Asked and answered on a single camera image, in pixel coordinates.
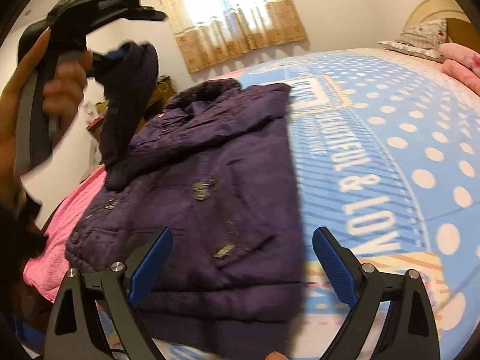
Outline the person left hand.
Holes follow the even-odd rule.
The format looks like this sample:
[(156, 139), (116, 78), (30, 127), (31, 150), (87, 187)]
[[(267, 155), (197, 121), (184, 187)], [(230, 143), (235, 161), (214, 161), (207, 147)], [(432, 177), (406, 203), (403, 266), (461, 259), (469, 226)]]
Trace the person left hand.
[[(14, 215), (24, 204), (24, 190), (14, 171), (16, 159), (16, 121), (22, 88), (47, 51), (50, 30), (46, 29), (30, 51), (24, 55), (1, 92), (1, 206)], [(89, 51), (71, 62), (60, 64), (53, 80), (43, 88), (42, 110), (59, 121), (54, 143), (58, 144), (73, 120), (84, 98), (86, 72), (93, 61)]]

